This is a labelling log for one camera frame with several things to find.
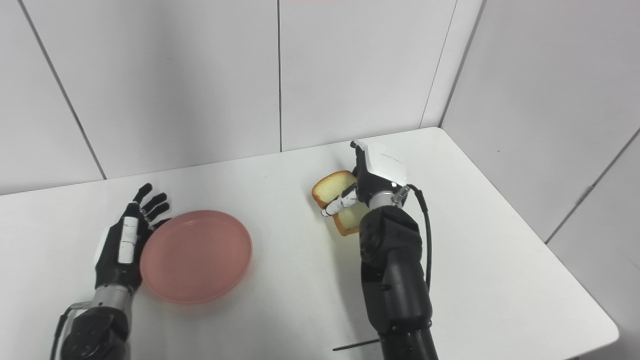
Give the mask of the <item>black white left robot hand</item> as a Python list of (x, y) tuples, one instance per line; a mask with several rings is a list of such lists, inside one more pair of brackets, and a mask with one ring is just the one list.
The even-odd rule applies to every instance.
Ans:
[(140, 264), (144, 248), (158, 228), (169, 221), (167, 218), (158, 220), (170, 209), (169, 197), (159, 193), (145, 201), (152, 191), (151, 183), (140, 187), (118, 221), (109, 227), (94, 265), (96, 289), (119, 285), (135, 293), (141, 286)]

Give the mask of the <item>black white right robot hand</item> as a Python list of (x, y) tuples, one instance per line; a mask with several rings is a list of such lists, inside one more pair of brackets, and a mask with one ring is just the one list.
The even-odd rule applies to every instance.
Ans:
[(370, 210), (403, 208), (410, 188), (402, 156), (385, 145), (363, 140), (350, 142), (350, 147), (355, 150), (352, 174), (356, 181), (322, 207), (322, 216), (331, 217), (357, 203)]

